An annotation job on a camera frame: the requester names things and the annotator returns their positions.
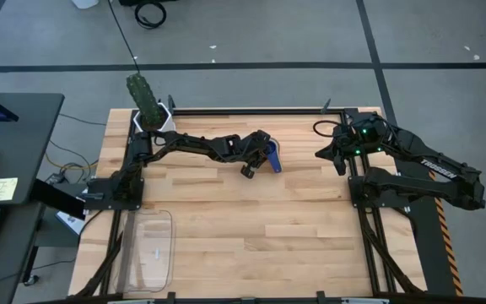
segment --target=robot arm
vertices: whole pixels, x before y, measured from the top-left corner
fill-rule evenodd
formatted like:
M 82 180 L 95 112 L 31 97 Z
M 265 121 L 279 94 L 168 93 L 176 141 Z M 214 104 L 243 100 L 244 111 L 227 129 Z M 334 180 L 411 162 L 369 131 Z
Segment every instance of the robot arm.
M 411 200 L 428 195 L 443 198 L 462 209 L 484 208 L 484 187 L 479 181 L 481 171 L 434 151 L 415 134 L 392 126 L 375 112 L 354 111 L 349 115 L 353 121 L 349 125 L 335 126 L 333 141 L 316 152 L 316 157 L 331 160 L 339 175 L 346 174 L 344 160 L 347 158 L 384 151 L 398 160 L 418 162 L 450 180 L 432 182 L 393 176 L 371 167 L 364 176 L 363 192 L 367 197 L 374 198 L 382 191 L 394 189 L 398 195 L 408 196 Z
M 155 136 L 155 140 L 157 138 L 165 140 L 165 145 L 157 153 L 153 153 L 151 134 Z M 179 134 L 175 131 L 135 133 L 128 144 L 127 156 L 121 169 L 115 171 L 109 178 L 94 179 L 88 183 L 94 194 L 89 195 L 86 204 L 102 201 L 104 203 L 101 206 L 113 207 L 113 203 L 107 202 L 116 201 L 127 204 L 129 206 L 126 207 L 127 209 L 138 209 L 142 202 L 142 169 L 148 163 L 161 160 L 172 151 L 206 155 L 211 160 L 223 163 L 245 162 L 241 174 L 252 178 L 255 170 L 267 160 L 267 154 L 271 149 L 268 144 L 269 139 L 269 134 L 262 130 L 253 132 L 243 139 L 237 134 L 206 139 Z

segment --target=cactus plush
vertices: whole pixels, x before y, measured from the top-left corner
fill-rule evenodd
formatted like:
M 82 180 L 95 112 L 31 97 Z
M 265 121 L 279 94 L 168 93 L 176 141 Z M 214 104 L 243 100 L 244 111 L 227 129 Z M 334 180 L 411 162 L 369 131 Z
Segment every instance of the cactus plush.
M 166 113 L 159 106 L 148 81 L 139 73 L 127 77 L 127 88 L 140 109 L 141 124 L 145 130 L 159 129 L 165 123 Z

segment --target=transparent tray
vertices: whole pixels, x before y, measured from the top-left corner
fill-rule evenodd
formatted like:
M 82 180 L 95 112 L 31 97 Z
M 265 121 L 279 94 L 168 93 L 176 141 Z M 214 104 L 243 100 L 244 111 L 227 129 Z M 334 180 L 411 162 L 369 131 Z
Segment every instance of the transparent tray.
M 129 212 L 124 224 L 116 291 L 158 292 L 171 282 L 174 223 L 167 211 Z

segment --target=butcher block tabletop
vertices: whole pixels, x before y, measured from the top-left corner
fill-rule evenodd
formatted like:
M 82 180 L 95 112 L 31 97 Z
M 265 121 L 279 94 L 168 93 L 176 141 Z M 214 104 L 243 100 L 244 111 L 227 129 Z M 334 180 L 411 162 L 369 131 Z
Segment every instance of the butcher block tabletop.
M 121 168 L 131 113 L 111 110 L 97 176 L 108 177 Z M 170 279 L 161 291 L 126 297 L 166 298 L 170 291 L 177 298 L 314 297 L 318 290 L 327 296 L 372 296 L 358 213 L 348 190 L 349 171 L 339 176 L 332 162 L 314 156 L 331 142 L 312 130 L 321 119 L 340 121 L 340 116 L 175 116 L 178 133 L 198 137 L 237 133 L 244 138 L 258 129 L 269 133 L 280 143 L 283 172 L 275 174 L 265 163 L 247 179 L 240 174 L 242 163 L 221 164 L 182 152 L 149 164 L 143 170 L 142 211 L 171 216 Z M 330 133 L 332 125 L 319 130 Z M 371 166 L 395 172 L 391 157 L 377 153 L 369 159 Z M 83 233 L 69 294 L 81 290 L 104 259 L 112 216 L 113 211 L 104 211 Z M 424 290 L 409 220 L 391 209 L 382 209 L 381 217 L 390 254 Z M 376 253 L 375 260 L 385 290 Z M 132 271 L 137 276 L 133 280 L 147 285 L 158 279 L 147 270 L 149 261 L 155 263 L 154 258 L 140 260 L 146 271 Z M 115 265 L 111 274 L 111 291 L 118 269 Z

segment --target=sticky note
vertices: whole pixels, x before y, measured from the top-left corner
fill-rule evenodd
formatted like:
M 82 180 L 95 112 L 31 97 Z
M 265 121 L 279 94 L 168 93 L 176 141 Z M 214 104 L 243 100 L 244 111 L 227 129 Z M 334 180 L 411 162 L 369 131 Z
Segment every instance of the sticky note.
M 0 178 L 0 201 L 12 200 L 18 178 Z

